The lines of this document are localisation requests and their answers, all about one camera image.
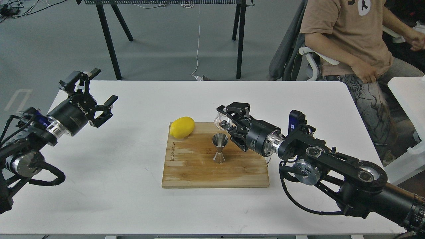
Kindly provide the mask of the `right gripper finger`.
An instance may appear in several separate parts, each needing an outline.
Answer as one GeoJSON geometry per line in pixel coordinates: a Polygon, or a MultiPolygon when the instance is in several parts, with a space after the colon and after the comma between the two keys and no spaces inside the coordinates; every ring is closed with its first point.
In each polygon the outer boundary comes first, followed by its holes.
{"type": "Polygon", "coordinates": [[[250,104],[233,102],[226,109],[226,115],[231,118],[235,126],[249,126],[251,121],[251,116],[249,115],[250,104]]]}
{"type": "Polygon", "coordinates": [[[235,145],[244,152],[248,150],[248,146],[246,145],[248,130],[245,127],[234,126],[229,121],[222,121],[222,128],[230,134],[230,139],[235,145]]]}

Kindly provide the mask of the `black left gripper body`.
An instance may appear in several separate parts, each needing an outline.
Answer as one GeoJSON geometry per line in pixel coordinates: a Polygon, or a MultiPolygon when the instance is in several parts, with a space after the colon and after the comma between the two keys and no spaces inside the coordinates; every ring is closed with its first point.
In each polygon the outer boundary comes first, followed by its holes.
{"type": "Polygon", "coordinates": [[[94,118],[95,112],[90,108],[95,105],[97,101],[94,99],[69,98],[51,110],[47,116],[59,121],[68,131],[67,135],[74,136],[94,118]]]}

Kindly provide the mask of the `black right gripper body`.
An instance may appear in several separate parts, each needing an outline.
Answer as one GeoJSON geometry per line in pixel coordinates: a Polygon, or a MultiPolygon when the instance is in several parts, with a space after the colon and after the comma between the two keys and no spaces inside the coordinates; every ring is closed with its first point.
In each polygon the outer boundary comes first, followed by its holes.
{"type": "Polygon", "coordinates": [[[246,135],[248,149],[261,156],[267,157],[275,153],[276,146],[273,144],[283,141],[281,129],[266,121],[251,117],[249,126],[245,126],[245,128],[248,130],[246,135]]]}

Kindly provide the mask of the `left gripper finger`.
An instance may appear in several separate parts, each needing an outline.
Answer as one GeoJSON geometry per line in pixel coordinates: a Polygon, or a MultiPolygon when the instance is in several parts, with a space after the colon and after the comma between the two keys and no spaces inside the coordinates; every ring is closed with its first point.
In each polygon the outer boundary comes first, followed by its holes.
{"type": "Polygon", "coordinates": [[[93,117],[90,118],[89,124],[93,127],[99,128],[102,124],[108,121],[112,117],[111,110],[113,108],[113,103],[117,100],[118,97],[116,95],[112,95],[103,105],[94,105],[93,107],[90,107],[89,111],[93,113],[93,117]],[[94,113],[100,111],[102,111],[102,113],[97,118],[94,118],[94,113]]]}
{"type": "Polygon", "coordinates": [[[94,79],[99,73],[100,69],[95,68],[91,72],[80,72],[73,71],[67,78],[66,81],[59,81],[58,88],[65,91],[68,94],[67,101],[70,101],[71,97],[74,95],[82,95],[83,98],[91,98],[94,100],[93,96],[89,93],[90,81],[94,79]]]}

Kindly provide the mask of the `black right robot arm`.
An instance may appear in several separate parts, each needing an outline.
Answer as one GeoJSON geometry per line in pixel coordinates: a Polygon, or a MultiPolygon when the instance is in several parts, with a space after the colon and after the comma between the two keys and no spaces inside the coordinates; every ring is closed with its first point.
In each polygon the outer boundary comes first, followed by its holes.
{"type": "Polygon", "coordinates": [[[424,197],[388,183],[386,172],[377,164],[328,148],[324,140],[314,138],[316,129],[307,124],[302,112],[290,112],[284,136],[279,127],[252,117],[250,109],[248,103],[221,105],[216,125],[243,151],[251,149],[264,157],[277,154],[282,188],[296,206],[322,216],[365,219],[375,212],[412,232],[414,238],[424,238],[424,197]],[[336,202],[339,211],[302,206],[290,195],[285,181],[315,186],[336,202]]]}

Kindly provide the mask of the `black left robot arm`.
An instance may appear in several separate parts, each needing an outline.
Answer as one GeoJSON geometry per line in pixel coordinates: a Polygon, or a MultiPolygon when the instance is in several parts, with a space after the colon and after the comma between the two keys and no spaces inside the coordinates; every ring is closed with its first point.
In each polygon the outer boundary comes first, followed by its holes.
{"type": "Polygon", "coordinates": [[[41,154],[45,145],[55,146],[62,135],[74,136],[88,123],[100,127],[112,117],[113,103],[118,97],[112,95],[100,105],[89,92],[91,80],[100,72],[97,68],[90,72],[73,71],[67,82],[60,81],[58,87],[68,98],[47,115],[30,107],[6,121],[1,134],[1,169],[7,169],[13,176],[1,176],[1,213],[12,209],[13,196],[27,183],[57,186],[64,182],[65,174],[47,163],[41,154]]]}

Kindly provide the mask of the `person's hand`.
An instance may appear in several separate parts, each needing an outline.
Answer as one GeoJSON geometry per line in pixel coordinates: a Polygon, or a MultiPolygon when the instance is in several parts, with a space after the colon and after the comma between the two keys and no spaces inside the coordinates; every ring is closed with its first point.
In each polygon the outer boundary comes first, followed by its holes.
{"type": "Polygon", "coordinates": [[[354,62],[351,68],[363,83],[375,83],[378,80],[379,75],[376,68],[362,60],[354,62]]]}

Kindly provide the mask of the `person's other hand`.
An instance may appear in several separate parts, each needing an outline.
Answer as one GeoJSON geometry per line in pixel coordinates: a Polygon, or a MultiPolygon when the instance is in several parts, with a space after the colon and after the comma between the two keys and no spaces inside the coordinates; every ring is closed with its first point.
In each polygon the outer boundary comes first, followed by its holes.
{"type": "Polygon", "coordinates": [[[422,32],[418,32],[414,29],[410,29],[403,35],[406,42],[408,42],[412,51],[419,51],[425,49],[425,35],[422,32]]]}

